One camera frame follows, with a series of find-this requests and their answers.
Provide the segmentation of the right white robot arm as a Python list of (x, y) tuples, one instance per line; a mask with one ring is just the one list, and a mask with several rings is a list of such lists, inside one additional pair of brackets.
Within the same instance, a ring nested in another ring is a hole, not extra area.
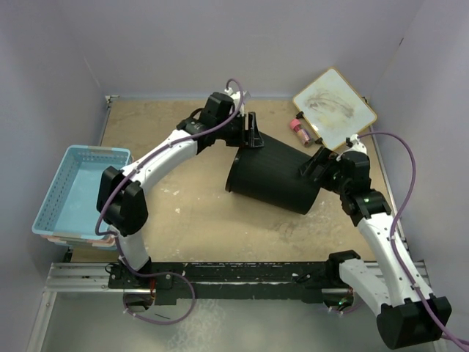
[(439, 340), (451, 315), (446, 297), (437, 297), (419, 274), (383, 194), (371, 187), (370, 160), (364, 145), (337, 154), (321, 147), (300, 167), (314, 185), (339, 195), (343, 211), (374, 253), (382, 276), (358, 258), (326, 268), (334, 287), (349, 285), (373, 311), (379, 334), (390, 349)]

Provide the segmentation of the large black bucket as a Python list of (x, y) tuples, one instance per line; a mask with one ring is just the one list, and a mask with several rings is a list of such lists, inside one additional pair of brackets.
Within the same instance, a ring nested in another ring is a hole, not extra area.
[(261, 133), (264, 146), (240, 148), (225, 189), (269, 205), (307, 214), (320, 188), (300, 173), (311, 156)]

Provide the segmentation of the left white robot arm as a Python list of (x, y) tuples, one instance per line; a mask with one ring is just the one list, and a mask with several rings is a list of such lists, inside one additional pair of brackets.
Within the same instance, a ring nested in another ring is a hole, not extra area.
[(248, 92), (231, 88), (214, 92), (153, 150), (121, 169), (110, 166), (102, 173), (95, 232), (115, 240), (119, 259), (127, 266), (125, 279), (132, 286), (143, 287), (151, 277), (141, 231), (149, 216), (147, 194), (152, 188), (218, 140), (228, 147), (263, 147), (255, 114), (244, 109), (248, 98)]

